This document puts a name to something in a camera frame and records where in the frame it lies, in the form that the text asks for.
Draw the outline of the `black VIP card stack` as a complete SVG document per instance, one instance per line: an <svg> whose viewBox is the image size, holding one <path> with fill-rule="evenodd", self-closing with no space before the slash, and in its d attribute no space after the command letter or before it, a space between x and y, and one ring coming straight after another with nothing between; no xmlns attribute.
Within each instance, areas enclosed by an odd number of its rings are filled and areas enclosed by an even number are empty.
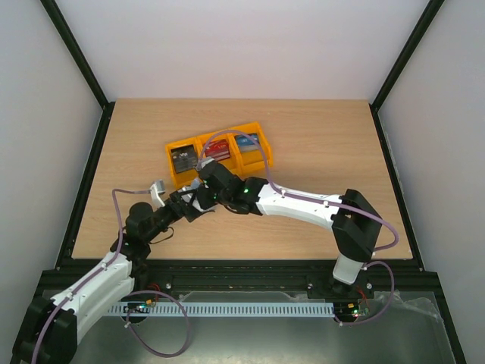
<svg viewBox="0 0 485 364"><path fill-rule="evenodd" d="M198 162L198 155L194 145L172 149L171 161L177 174L194 169Z"/></svg>

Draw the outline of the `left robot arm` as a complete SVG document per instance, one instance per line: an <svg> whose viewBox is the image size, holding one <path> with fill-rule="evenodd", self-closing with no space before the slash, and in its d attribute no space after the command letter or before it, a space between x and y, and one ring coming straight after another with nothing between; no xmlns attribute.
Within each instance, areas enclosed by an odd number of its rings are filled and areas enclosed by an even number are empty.
<svg viewBox="0 0 485 364"><path fill-rule="evenodd" d="M152 240L183 217L197 218L192 190L176 191L153 209L130 207L119 219L118 238L102 260L53 297L35 297L28 306L12 355L27 363L69 363L89 329L117 301L133 294L145 272Z"/></svg>

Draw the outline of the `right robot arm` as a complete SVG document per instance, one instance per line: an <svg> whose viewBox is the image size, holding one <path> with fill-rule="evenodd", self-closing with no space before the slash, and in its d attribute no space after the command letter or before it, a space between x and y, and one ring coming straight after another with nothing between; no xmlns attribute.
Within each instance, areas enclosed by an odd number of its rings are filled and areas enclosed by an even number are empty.
<svg viewBox="0 0 485 364"><path fill-rule="evenodd" d="M357 190L343 195L286 190L265 178L242 179L211 158L198 163L196 171L200 180L196 199L203 209L221 205L238 215L293 218L331 231L339 251L331 290L347 297L356 289L382 227L380 216Z"/></svg>

